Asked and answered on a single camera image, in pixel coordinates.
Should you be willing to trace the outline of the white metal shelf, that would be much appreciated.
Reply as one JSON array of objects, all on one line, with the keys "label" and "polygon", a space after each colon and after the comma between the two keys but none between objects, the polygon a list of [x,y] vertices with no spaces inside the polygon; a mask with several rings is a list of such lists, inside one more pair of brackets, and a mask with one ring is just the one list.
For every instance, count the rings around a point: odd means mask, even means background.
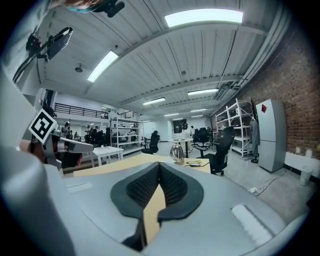
[{"label": "white metal shelf", "polygon": [[110,120],[111,146],[123,150],[123,155],[139,152],[145,146],[142,121],[113,117]]},{"label": "white metal shelf", "polygon": [[241,158],[252,155],[252,141],[250,139],[250,123],[254,117],[250,100],[237,98],[225,109],[215,115],[216,129],[218,132],[226,127],[233,127],[234,140],[231,149]]}]

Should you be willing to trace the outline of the small white table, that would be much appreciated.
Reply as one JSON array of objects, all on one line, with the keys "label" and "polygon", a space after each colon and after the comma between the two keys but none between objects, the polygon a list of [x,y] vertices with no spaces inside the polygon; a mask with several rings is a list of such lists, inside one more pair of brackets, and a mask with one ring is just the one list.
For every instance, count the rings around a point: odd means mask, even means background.
[{"label": "small white table", "polygon": [[102,166],[102,158],[107,158],[108,162],[110,162],[110,156],[118,155],[120,161],[123,160],[123,149],[118,147],[111,146],[101,146],[95,147],[93,151],[90,153],[91,165],[94,168],[94,157],[97,157],[98,166]]}]

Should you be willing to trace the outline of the round table with black base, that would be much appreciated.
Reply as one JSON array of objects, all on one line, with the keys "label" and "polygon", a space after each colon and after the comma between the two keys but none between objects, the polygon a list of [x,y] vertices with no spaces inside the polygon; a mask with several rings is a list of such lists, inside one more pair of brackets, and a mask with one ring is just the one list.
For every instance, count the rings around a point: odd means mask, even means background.
[{"label": "round table with black base", "polygon": [[171,139],[169,142],[182,146],[184,157],[188,158],[189,153],[191,152],[191,142],[193,140],[191,138],[186,139]]}]

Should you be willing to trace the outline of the silver steel kettle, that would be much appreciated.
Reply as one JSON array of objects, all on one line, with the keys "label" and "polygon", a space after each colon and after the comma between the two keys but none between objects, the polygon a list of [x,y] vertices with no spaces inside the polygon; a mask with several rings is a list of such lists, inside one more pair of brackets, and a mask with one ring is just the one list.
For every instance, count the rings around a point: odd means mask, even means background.
[{"label": "silver steel kettle", "polygon": [[169,156],[175,164],[182,165],[185,162],[184,151],[179,144],[173,144],[170,148]]}]

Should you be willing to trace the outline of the person's left hand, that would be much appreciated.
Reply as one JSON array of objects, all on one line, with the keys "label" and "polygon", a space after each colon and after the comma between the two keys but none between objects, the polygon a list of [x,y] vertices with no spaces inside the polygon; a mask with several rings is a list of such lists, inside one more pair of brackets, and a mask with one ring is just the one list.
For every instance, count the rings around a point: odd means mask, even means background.
[{"label": "person's left hand", "polygon": [[[56,160],[61,161],[62,168],[74,168],[82,162],[83,155],[81,153],[58,152],[57,139],[52,141],[52,150]],[[19,143],[19,149],[23,152],[31,153],[36,156],[43,164],[48,164],[48,159],[44,153],[40,142],[32,142],[31,140],[22,139]]]}]

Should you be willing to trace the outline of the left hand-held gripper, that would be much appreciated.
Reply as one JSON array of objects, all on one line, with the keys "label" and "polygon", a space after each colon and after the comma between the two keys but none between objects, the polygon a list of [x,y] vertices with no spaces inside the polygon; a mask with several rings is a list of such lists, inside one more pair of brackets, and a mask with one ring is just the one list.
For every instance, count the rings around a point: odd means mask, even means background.
[{"label": "left hand-held gripper", "polygon": [[69,153],[91,153],[94,150],[92,144],[67,139],[60,136],[57,122],[45,110],[40,110],[28,127],[31,132],[32,142],[42,144],[43,151],[47,157],[48,165],[61,169],[62,162],[55,158],[53,152],[53,140],[57,139],[57,151]]}]

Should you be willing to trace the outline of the ceiling light panel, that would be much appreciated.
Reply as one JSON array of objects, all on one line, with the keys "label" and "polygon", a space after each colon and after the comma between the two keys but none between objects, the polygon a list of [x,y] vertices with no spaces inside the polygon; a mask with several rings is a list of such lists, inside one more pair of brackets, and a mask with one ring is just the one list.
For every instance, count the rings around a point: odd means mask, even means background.
[{"label": "ceiling light panel", "polygon": [[187,93],[188,96],[194,96],[194,95],[200,95],[200,94],[213,94],[218,92],[218,88],[209,88],[209,89],[203,89],[203,90],[195,90],[195,91],[189,91]]},{"label": "ceiling light panel", "polygon": [[195,22],[231,22],[241,24],[242,11],[222,8],[200,8],[168,14],[164,17],[169,28]]},{"label": "ceiling light panel", "polygon": [[109,51],[102,60],[97,64],[93,71],[88,76],[87,80],[94,83],[97,78],[115,61],[118,59],[118,55],[112,50]]},{"label": "ceiling light panel", "polygon": [[165,97],[160,97],[160,98],[157,98],[157,99],[153,99],[153,100],[144,102],[143,105],[144,106],[148,106],[148,105],[156,104],[156,103],[159,103],[159,102],[163,102],[165,100],[166,100]]}]

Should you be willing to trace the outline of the grey coat on stand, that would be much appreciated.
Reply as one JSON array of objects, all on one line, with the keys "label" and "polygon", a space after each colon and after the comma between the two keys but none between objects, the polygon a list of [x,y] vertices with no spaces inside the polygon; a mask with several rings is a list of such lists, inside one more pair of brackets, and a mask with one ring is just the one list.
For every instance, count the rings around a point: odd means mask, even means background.
[{"label": "grey coat on stand", "polygon": [[258,155],[259,155],[259,145],[260,145],[260,131],[259,131],[259,124],[256,121],[255,117],[253,116],[250,121],[250,139],[251,139],[251,150],[252,155],[254,156],[251,159],[251,162],[257,164],[259,162]]}]

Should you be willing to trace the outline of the white trash can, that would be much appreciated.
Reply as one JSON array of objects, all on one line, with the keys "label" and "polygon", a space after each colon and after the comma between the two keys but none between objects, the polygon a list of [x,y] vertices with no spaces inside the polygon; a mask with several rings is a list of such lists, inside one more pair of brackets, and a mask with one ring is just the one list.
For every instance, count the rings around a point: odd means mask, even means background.
[{"label": "white trash can", "polygon": [[302,186],[306,186],[308,184],[308,182],[310,181],[312,173],[313,173],[313,168],[311,166],[304,165],[301,168],[299,184]]}]

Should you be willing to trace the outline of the black office chair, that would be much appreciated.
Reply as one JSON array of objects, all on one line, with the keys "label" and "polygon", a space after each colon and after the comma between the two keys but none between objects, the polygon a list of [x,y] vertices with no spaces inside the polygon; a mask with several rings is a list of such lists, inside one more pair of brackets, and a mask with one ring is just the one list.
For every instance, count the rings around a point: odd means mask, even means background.
[{"label": "black office chair", "polygon": [[235,138],[235,129],[233,126],[225,127],[222,130],[221,137],[216,144],[216,152],[204,154],[207,148],[197,146],[196,149],[200,151],[201,159],[208,159],[210,166],[210,173],[213,175],[224,175],[224,168],[228,165],[228,153],[231,149]]},{"label": "black office chair", "polygon": [[193,141],[196,147],[208,149],[211,146],[209,131],[205,127],[195,129]]},{"label": "black office chair", "polygon": [[153,155],[158,152],[158,142],[160,141],[160,136],[158,135],[158,131],[155,130],[151,134],[150,142],[149,142],[149,147],[144,145],[144,148],[141,150],[142,153],[144,154],[150,154]]}]

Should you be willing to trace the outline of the black mezzanine railing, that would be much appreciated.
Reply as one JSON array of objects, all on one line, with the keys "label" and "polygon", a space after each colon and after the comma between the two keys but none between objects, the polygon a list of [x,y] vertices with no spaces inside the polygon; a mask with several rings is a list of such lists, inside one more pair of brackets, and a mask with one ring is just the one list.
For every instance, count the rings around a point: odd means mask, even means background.
[{"label": "black mezzanine railing", "polygon": [[111,111],[109,110],[106,110],[106,111],[93,110],[89,108],[67,105],[62,103],[54,104],[54,112],[68,114],[68,115],[83,116],[83,117],[102,118],[102,119],[108,119],[109,114],[111,113]]}]

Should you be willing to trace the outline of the black chest mount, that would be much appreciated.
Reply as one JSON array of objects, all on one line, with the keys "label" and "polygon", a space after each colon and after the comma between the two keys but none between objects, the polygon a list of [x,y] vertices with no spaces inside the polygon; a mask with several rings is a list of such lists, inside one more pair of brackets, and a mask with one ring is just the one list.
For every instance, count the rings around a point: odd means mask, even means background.
[{"label": "black chest mount", "polygon": [[18,67],[12,81],[16,83],[21,74],[25,71],[29,64],[34,61],[34,59],[44,59],[44,61],[47,63],[49,60],[55,57],[57,53],[59,53],[68,45],[72,34],[73,29],[71,27],[65,27],[55,36],[49,36],[48,40],[44,44],[42,44],[40,39],[36,37],[35,33],[31,34],[25,46],[28,57]]}]

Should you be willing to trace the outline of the person's grey shirt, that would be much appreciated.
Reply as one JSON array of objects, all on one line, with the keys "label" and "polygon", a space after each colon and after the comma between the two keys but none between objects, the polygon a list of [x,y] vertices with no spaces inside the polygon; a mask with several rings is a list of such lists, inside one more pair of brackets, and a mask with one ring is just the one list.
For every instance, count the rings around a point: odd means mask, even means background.
[{"label": "person's grey shirt", "polygon": [[19,21],[0,54],[0,148],[17,147],[35,116],[35,109],[13,82],[19,66],[29,55],[26,44],[50,9],[52,0],[37,0]]}]

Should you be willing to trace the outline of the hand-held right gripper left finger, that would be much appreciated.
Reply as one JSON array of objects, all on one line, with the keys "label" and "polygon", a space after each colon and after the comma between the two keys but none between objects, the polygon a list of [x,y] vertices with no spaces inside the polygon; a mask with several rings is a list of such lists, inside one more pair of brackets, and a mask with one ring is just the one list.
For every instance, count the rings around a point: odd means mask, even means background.
[{"label": "hand-held right gripper left finger", "polygon": [[159,185],[159,162],[66,178],[84,214],[116,242],[138,252],[148,244],[144,210]]}]

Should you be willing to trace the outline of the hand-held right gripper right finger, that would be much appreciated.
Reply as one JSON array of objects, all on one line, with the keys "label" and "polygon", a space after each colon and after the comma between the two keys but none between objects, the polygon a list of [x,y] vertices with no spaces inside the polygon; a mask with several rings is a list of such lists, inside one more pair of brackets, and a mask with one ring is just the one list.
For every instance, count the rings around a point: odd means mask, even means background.
[{"label": "hand-held right gripper right finger", "polygon": [[153,247],[280,247],[283,219],[237,183],[207,172],[159,164],[166,208]]}]

